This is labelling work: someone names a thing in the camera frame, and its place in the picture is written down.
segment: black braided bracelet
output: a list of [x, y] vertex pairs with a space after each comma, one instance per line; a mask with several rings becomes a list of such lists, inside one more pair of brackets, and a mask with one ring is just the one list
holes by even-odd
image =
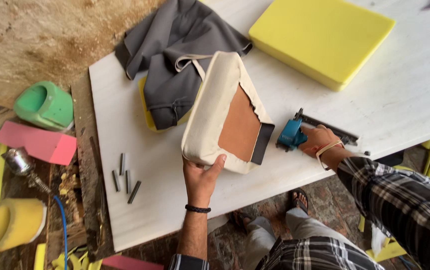
[[187, 209], [188, 211], [192, 211], [192, 212], [197, 212], [197, 213], [208, 213], [210, 211], [212, 211], [212, 208], [198, 208], [192, 205], [185, 205], [185, 209]]

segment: beige canvas fabric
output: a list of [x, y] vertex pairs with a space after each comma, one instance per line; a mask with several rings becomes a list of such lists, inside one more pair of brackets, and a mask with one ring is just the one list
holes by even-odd
[[239, 85], [250, 99], [260, 123], [273, 125], [239, 55], [236, 52], [216, 52], [183, 134], [182, 155], [186, 159], [212, 165], [217, 156], [226, 154], [224, 168], [243, 174], [259, 166], [243, 161], [218, 146], [230, 102]]

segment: plaid shirt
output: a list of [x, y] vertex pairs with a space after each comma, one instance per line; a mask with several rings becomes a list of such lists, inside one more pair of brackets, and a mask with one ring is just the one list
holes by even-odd
[[[367, 219], [395, 237], [423, 269], [430, 269], [430, 178], [364, 157], [338, 165], [338, 177]], [[208, 269], [204, 260], [174, 255], [170, 270]], [[377, 269], [383, 267], [350, 245], [330, 237], [281, 241], [258, 264], [265, 269]]]

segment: green foam piece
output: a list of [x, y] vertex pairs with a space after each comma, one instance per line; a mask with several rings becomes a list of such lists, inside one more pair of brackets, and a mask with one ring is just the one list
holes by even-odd
[[74, 120], [72, 96], [48, 81], [25, 89], [14, 111], [21, 119], [52, 131], [63, 130]]

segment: staple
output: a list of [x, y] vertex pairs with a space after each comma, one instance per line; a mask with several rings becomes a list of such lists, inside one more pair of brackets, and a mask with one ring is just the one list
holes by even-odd
[[117, 179], [117, 172], [115, 170], [112, 171], [113, 183], [115, 184], [115, 191], [120, 191], [119, 181]]
[[127, 194], [130, 194], [130, 171], [125, 171], [125, 188], [127, 189]]
[[140, 187], [140, 184], [142, 182], [137, 181], [137, 183], [135, 184], [134, 190], [132, 191], [132, 194], [130, 194], [130, 199], [128, 199], [128, 204], [132, 204], [132, 202], [134, 201], [135, 195], [137, 194], [138, 188]]
[[120, 171], [119, 171], [119, 175], [123, 175], [123, 171], [125, 171], [125, 153], [120, 154]]

